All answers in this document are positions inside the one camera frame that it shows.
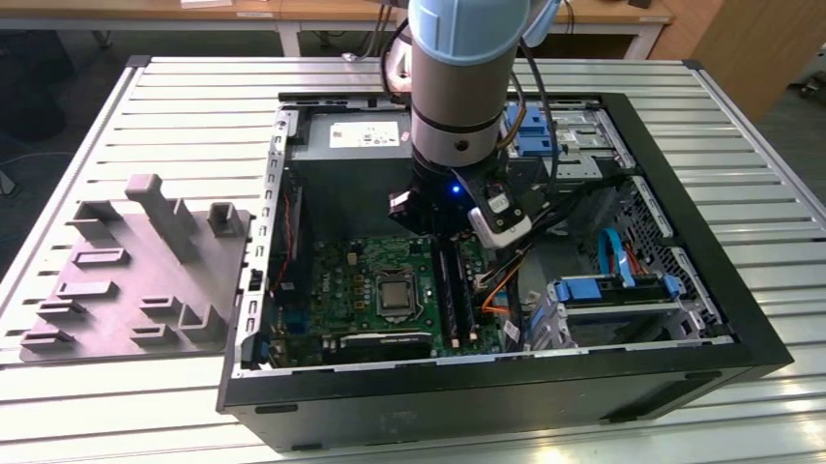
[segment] cable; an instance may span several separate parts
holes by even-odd
[[[397,30],[393,33],[393,37],[390,38],[390,41],[385,43],[385,48],[379,55],[381,58],[379,58],[379,64],[378,64],[378,73],[381,74],[381,78],[382,78],[382,89],[385,90],[385,94],[387,94],[391,98],[393,98],[393,92],[390,91],[390,84],[387,83],[387,53],[390,53],[390,47],[397,42],[397,39],[399,39],[399,36],[402,35],[402,32],[405,31],[407,27],[409,27],[409,19],[405,18],[405,21],[402,21],[402,24],[399,24],[399,27],[397,27]]]
[[[537,83],[537,89],[539,91],[539,98],[542,100],[542,109],[545,111],[545,120],[547,123],[549,135],[551,137],[551,172],[550,178],[547,181],[547,191],[549,194],[554,192],[554,187],[557,184],[557,173],[559,172],[559,140],[557,138],[557,125],[554,124],[554,114],[551,113],[551,103],[547,98],[547,93],[545,92],[545,82],[542,81],[542,73],[539,72],[539,66],[537,65],[535,60],[533,59],[531,49],[529,48],[529,44],[525,39],[519,39],[519,48],[522,49],[523,54],[526,55],[526,60],[529,60],[529,66],[531,67],[533,79]]]
[[[390,23],[390,15],[393,14],[393,7],[387,8],[387,14],[385,15],[385,20],[382,21],[382,27],[378,31],[378,41],[377,41],[377,45],[381,44],[381,46],[377,47],[377,52],[381,52],[386,47],[387,47],[387,43],[382,40],[381,36],[385,35],[385,31],[387,30],[387,24]]]
[[[526,115],[529,114],[529,104],[526,103],[526,93],[522,88],[522,84],[519,83],[519,78],[517,77],[517,73],[511,72],[511,80],[514,81],[514,87],[517,88],[517,95],[519,96],[519,114],[517,115],[517,119],[511,124],[511,130],[507,132],[499,143],[495,144],[497,150],[503,150],[517,138],[517,134],[519,133],[519,127],[522,126],[522,122],[526,120]]]
[[[279,276],[270,287],[270,295],[275,295],[275,291],[279,289],[279,285],[282,284],[282,279],[284,278],[284,274],[287,273],[287,266],[290,265],[290,260],[294,258],[294,228],[290,224],[290,197],[287,192],[284,191],[284,227],[287,228],[287,256],[284,257],[284,264],[282,265],[282,271],[279,271]]]
[[[627,181],[627,179],[629,179],[627,175],[617,174],[599,181],[582,184],[562,199],[559,199],[555,204],[550,205],[545,209],[545,211],[537,216],[535,221],[533,222],[533,228],[529,231],[529,233],[523,236],[523,238],[519,239],[519,242],[517,243],[517,246],[514,248],[514,252],[507,258],[507,260],[505,260],[503,263],[495,265],[494,270],[490,271],[486,274],[486,276],[482,277],[481,282],[485,283],[490,281],[506,269],[511,269],[511,266],[518,260],[525,259],[525,256],[527,255],[529,251],[531,250],[535,244],[535,238],[547,229],[554,227],[557,224],[559,224],[563,220],[569,218],[582,198],[585,198],[589,194],[591,194],[594,191],[599,189],[607,189],[611,187],[621,186]]]
[[[499,293],[499,290],[502,290],[502,287],[505,286],[507,281],[511,279],[517,271],[519,271],[519,267],[522,266],[522,263],[525,263],[525,259],[519,261],[517,266],[514,266],[514,269],[511,269],[510,273],[507,273],[507,275],[505,276],[505,279],[499,282],[499,284],[493,289],[491,293],[489,294],[489,297],[486,298],[486,302],[482,303],[482,312],[486,312],[486,313],[499,312],[499,313],[510,314],[511,311],[509,308],[503,308],[499,306],[491,306],[491,301],[493,301],[493,297],[495,297],[495,294]]]
[[[362,61],[365,60],[365,58],[367,58],[369,56],[374,54],[375,41],[378,40],[378,30],[382,28],[382,22],[385,22],[383,21],[385,8],[386,8],[385,5],[381,5],[381,7],[378,8],[378,18],[375,19],[374,32],[371,34],[367,34],[365,38],[362,39],[362,43],[359,43],[359,46],[357,47],[357,52],[342,53],[341,57],[346,61]],[[371,44],[367,47],[367,51],[365,53],[357,54],[362,51],[362,47],[365,46],[365,41],[367,40],[367,37],[371,38]]]
[[[577,15],[573,12],[573,6],[570,5],[570,0],[565,0],[566,7],[569,8],[569,24],[566,26],[566,34],[573,34],[573,27],[577,23]]]
[[[75,155],[72,152],[44,152],[44,153],[27,153],[26,155],[20,155],[19,157],[14,157],[12,159],[7,159],[0,162],[0,166],[6,166],[7,164],[12,164],[16,161],[24,160],[32,157],[46,157],[54,155]]]

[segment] green circuit board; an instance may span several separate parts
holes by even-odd
[[[483,270],[479,244],[461,247],[469,274]],[[389,318],[381,314],[379,286],[387,279],[413,281],[414,313]],[[479,340],[454,348],[442,337],[431,247],[426,239],[367,238],[314,244],[313,283],[306,331],[287,336],[292,365],[323,363],[319,340],[359,333],[430,333],[431,357],[499,352],[495,321],[477,321]]]

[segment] motherboard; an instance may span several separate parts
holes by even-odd
[[[421,238],[314,243],[308,304],[282,309],[287,364],[381,362],[501,351],[498,321],[478,320],[478,340],[443,339],[431,244]],[[469,274],[486,266],[475,240],[461,245]]]

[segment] table leg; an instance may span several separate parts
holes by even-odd
[[[103,31],[92,31],[92,36],[95,37],[95,42],[99,43],[99,48],[102,50],[108,49],[112,46],[112,40],[108,38],[110,32]]]
[[[300,56],[300,45],[298,44],[298,22],[279,22],[279,36],[282,37],[282,48],[284,56]]]
[[[639,32],[631,40],[629,51],[625,53],[626,60],[646,60],[649,59],[650,50],[654,48],[662,24],[642,24]]]

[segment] slotted metal table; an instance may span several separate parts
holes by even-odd
[[[703,70],[609,61],[541,68],[551,91],[629,96],[797,361],[657,421],[311,456],[474,464],[826,459],[822,205]],[[517,72],[533,83],[523,63]],[[152,58],[124,70],[0,286],[0,462],[294,457],[215,412],[222,357],[32,367],[19,361],[20,337],[78,238],[63,225],[78,201],[115,199],[130,212],[126,180],[155,172],[190,210],[226,199],[256,211],[279,93],[379,89],[375,62],[338,59]]]

